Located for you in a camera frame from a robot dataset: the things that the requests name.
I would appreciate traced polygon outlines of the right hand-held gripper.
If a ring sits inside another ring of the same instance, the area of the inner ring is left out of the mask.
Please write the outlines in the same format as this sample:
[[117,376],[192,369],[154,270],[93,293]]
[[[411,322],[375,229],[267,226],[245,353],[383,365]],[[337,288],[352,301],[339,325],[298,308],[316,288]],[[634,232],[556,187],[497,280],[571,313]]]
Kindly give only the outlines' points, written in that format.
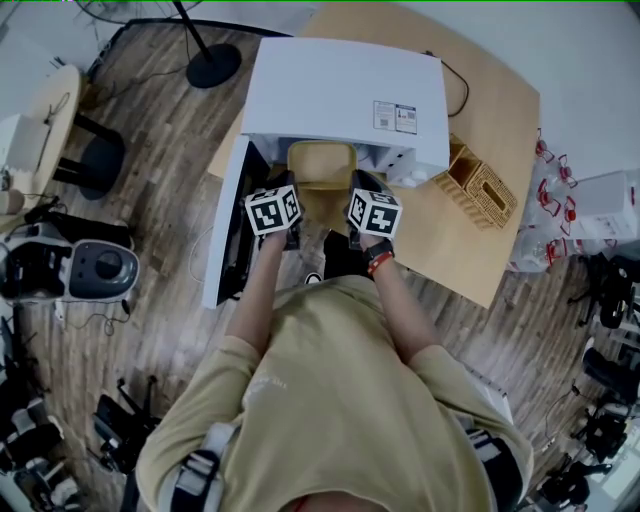
[[349,244],[360,249],[360,236],[367,234],[393,240],[403,212],[400,200],[373,174],[356,169],[351,174],[348,205]]

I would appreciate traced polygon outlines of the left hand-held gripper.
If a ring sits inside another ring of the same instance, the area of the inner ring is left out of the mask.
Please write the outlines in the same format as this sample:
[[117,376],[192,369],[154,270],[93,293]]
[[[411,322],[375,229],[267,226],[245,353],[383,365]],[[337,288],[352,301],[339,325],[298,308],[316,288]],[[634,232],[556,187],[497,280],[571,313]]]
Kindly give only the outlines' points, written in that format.
[[286,169],[269,180],[271,190],[248,195],[244,202],[254,235],[264,239],[267,235],[284,232],[286,249],[300,247],[299,225],[303,209],[295,184],[295,174]]

